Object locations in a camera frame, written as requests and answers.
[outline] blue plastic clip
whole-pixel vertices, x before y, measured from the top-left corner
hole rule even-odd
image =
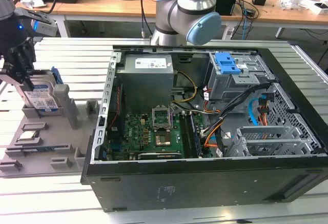
[[[240,74],[241,70],[237,68],[235,60],[227,52],[216,52],[215,61],[221,68],[222,74]]]

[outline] white box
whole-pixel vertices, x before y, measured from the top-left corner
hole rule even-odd
[[[328,0],[320,0],[319,2],[315,2],[314,4],[309,6],[309,9],[317,15],[325,15],[328,14]]]

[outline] green circuit board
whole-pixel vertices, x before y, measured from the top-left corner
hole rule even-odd
[[[111,160],[129,160],[131,155],[145,152],[154,153],[183,153],[183,142],[180,130],[179,114],[172,116],[171,130],[153,129],[152,114],[126,114],[124,137],[119,150],[108,153],[112,155]],[[167,122],[167,113],[156,115],[157,123]],[[202,116],[195,114],[194,122],[197,130],[203,127]]]
[[[157,115],[158,121],[165,122],[166,115]],[[201,115],[195,116],[196,126],[200,129],[203,126]],[[158,145],[158,131],[153,130],[152,114],[127,114],[125,123],[125,140],[122,143],[124,151],[144,151],[144,152],[177,152],[183,157],[183,144],[180,131],[179,115],[173,114],[172,129],[169,132],[170,144]]]

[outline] floor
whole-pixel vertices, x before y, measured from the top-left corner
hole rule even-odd
[[[99,32],[98,22],[84,22],[87,31],[83,32],[81,22],[70,22],[70,32],[72,37],[108,37],[108,38],[140,38],[141,23],[124,23],[124,22],[105,22],[105,32]],[[155,28],[154,24],[150,24],[152,31]],[[217,39],[222,38],[224,28],[221,29]],[[324,30],[312,30],[316,33],[311,33],[318,39],[311,37],[305,30],[286,29],[282,34],[281,39],[276,39],[275,34],[277,28],[256,28],[254,27],[247,39],[249,40],[287,40],[292,45],[299,45],[316,63],[327,49],[328,45],[324,45],[324,40],[328,40],[328,33],[322,34]],[[241,39],[241,35],[235,34],[233,39]],[[328,53],[324,56],[320,63],[320,67],[325,70],[328,67]]]

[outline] motherboard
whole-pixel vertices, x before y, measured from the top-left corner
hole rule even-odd
[[[180,159],[191,158],[191,154],[198,156],[201,154],[199,134],[203,128],[201,114],[161,112],[154,116],[151,113],[128,113],[125,115],[124,136],[109,141],[107,159]]]

